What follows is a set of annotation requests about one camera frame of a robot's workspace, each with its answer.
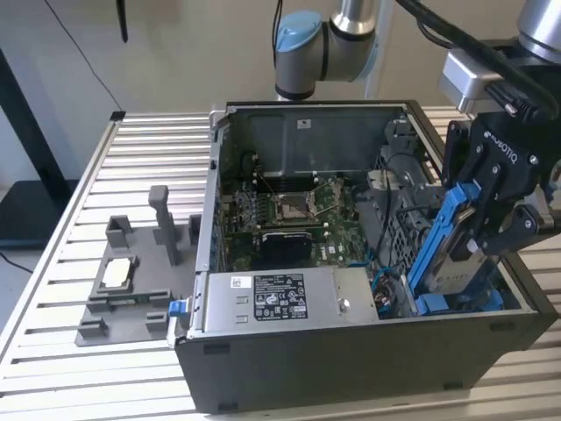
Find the blue latch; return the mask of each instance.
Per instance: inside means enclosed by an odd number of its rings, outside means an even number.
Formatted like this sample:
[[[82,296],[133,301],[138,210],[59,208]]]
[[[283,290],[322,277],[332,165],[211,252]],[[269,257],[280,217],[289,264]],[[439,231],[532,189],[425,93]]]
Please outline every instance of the blue latch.
[[[180,318],[188,313],[187,300],[175,300],[169,304],[167,314],[171,318]]]
[[[435,256],[438,247],[454,229],[454,218],[458,208],[464,204],[477,200],[479,187],[473,183],[456,184],[453,189],[446,193],[446,198],[435,223],[430,229],[429,236],[423,243],[421,251],[417,255],[413,267],[408,274],[409,287],[415,294],[415,289],[423,279],[430,262]]]

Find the white label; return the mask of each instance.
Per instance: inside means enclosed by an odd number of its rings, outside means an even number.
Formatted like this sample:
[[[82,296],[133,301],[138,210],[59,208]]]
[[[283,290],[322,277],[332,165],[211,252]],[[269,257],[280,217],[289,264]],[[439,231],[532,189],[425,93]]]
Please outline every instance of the white label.
[[[251,288],[252,278],[251,276],[232,276],[231,278],[231,288]]]
[[[297,120],[296,121],[296,128],[298,130],[301,129],[309,129],[312,126],[312,120],[306,119],[306,120]]]

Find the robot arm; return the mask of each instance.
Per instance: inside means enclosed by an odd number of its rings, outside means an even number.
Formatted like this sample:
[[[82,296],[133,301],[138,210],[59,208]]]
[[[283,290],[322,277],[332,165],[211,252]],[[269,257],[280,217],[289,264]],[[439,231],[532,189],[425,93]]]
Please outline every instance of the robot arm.
[[[398,3],[413,12],[419,6]],[[424,18],[433,23],[432,17]],[[469,125],[449,125],[442,169],[447,196],[408,274],[417,304],[426,312],[430,303],[423,297],[466,290],[486,259],[561,232],[561,215],[549,207],[551,172],[561,158],[557,22],[561,2],[526,3],[520,38],[494,45],[510,67],[506,77],[490,70],[501,66],[473,48],[471,54],[462,48],[448,53],[440,86],[461,111],[479,115]],[[521,82],[521,75],[531,80]]]
[[[373,0],[342,0],[329,22],[319,13],[297,11],[277,32],[275,90],[284,99],[313,95],[316,81],[352,82],[373,65]]]

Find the motherboard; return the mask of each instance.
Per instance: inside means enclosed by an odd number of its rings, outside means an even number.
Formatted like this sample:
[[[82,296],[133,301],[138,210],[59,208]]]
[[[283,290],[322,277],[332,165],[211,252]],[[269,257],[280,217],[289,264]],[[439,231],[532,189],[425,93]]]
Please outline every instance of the motherboard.
[[[287,191],[292,186],[298,191]],[[281,187],[265,177],[240,182],[223,196],[221,214],[231,271],[369,267],[373,260],[344,177],[315,176]]]

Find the barcode sticker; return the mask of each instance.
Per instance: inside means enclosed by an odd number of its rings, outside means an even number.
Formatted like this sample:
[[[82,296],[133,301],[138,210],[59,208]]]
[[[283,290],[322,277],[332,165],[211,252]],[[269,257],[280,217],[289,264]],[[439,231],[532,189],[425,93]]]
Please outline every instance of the barcode sticker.
[[[251,276],[232,276],[231,278],[231,288],[251,288],[252,278]]]

